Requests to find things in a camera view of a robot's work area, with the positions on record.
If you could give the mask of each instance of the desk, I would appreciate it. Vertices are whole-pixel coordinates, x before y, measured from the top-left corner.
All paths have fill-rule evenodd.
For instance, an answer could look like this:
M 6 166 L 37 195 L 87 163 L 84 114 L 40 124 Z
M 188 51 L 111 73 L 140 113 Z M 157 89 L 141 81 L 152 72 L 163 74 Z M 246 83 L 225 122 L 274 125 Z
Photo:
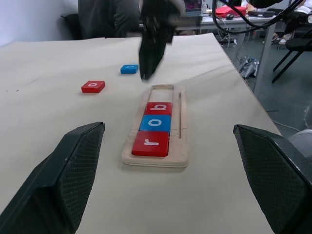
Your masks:
M 266 23 L 270 20 L 272 20 L 274 17 L 270 17 L 270 18 L 263 18 L 263 17 L 248 17 L 249 21 L 255 24 L 263 24 Z M 226 23 L 226 25 L 228 26 L 228 28 L 235 28 L 238 31 L 244 31 L 246 30 L 249 25 L 247 25 L 245 23 L 245 21 L 242 18 L 234 18 L 233 20 L 226 20 L 224 19 L 224 22 Z M 220 22 L 220 25 L 222 27 L 225 28 L 225 25 Z M 265 71 L 265 66 L 268 60 L 268 56 L 269 56 L 269 52 L 270 52 L 270 45 L 271 45 L 271 41 L 273 38 L 273 34 L 274 34 L 274 30 L 275 30 L 275 26 L 276 24 L 268 27 L 266 36 L 265 36 L 265 43 L 263 45 L 263 49 L 261 52 L 261 57 L 259 60 L 259 66 L 258 66 L 258 71 L 256 74 L 256 84 L 254 87 L 254 94 L 258 97 L 260 95 L 260 87 L 261 87 L 261 83 L 262 83 L 262 79 L 263 79 L 263 75 L 264 75 L 264 71 Z M 216 29 L 216 26 L 213 22 L 212 17 L 203 17 L 203 21 L 202 21 L 202 25 L 199 27 L 188 27 L 188 28 L 179 28 L 180 30 L 187 30 L 187 29 Z M 241 48 L 242 44 L 244 43 L 244 39 L 245 39 L 245 34 L 239 34 L 238 35 L 238 39 L 237 39 L 237 45 L 235 47 L 235 52 L 234 54 L 236 55 L 238 50 Z M 237 60 L 236 57 L 232 58 L 232 61 L 234 61 L 234 65 L 236 67 L 239 66 L 239 61 Z
M 278 133 L 212 34 L 175 37 L 155 77 L 119 74 L 140 38 L 0 48 L 0 211 L 62 136 L 104 121 L 96 179 L 77 234 L 272 234 L 244 172 L 235 124 Z M 105 89 L 84 95 L 88 80 Z M 121 152 L 143 92 L 186 86 L 190 164 L 137 167 Z

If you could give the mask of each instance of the cable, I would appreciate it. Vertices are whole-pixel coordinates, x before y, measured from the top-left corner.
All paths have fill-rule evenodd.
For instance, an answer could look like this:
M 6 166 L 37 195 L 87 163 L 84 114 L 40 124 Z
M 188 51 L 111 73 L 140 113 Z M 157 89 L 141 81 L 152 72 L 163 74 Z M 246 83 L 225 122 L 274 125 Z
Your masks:
M 219 0 L 220 2 L 224 3 L 225 5 L 229 6 L 230 8 L 232 8 L 239 16 L 241 16 L 241 18 L 248 24 L 250 25 L 251 29 L 249 30 L 245 30 L 245 31 L 240 31 L 240 32 L 231 32 L 229 30 L 226 30 L 224 28 L 222 28 L 217 20 L 216 20 L 216 8 L 217 8 L 217 1 L 218 0 L 213 0 L 213 5 L 212 5 L 212 16 L 213 16 L 213 22 L 216 25 L 216 27 L 221 30 L 222 32 L 225 33 L 229 33 L 229 34 L 240 34 L 240 33 L 247 33 L 247 32 L 252 32 L 255 30 L 258 30 L 260 28 L 267 28 L 275 23 L 277 23 L 278 21 L 280 21 L 281 19 L 283 19 L 287 14 L 289 14 L 291 11 L 293 11 L 303 0 L 295 0 L 290 6 L 288 6 L 284 11 L 282 11 L 278 16 L 276 16 L 274 19 L 262 24 L 262 25 L 256 25 L 251 23 L 239 10 L 237 10 L 235 7 L 231 6 L 228 2 L 226 2 L 226 0 Z
M 273 123 L 275 123 L 275 124 L 277 124 L 277 125 L 280 125 L 280 126 L 283 126 L 283 127 L 286 127 L 286 128 L 290 128 L 290 129 L 293 129 L 293 130 L 295 130 L 295 131 L 297 131 L 297 132 L 300 132 L 299 129 L 296 129 L 296 128 L 293 128 L 293 127 L 291 127 L 291 126 L 287 126 L 287 125 L 285 125 L 285 124 L 276 122 L 276 121 L 274 121 L 273 119 L 271 119 L 271 120 L 272 120 Z

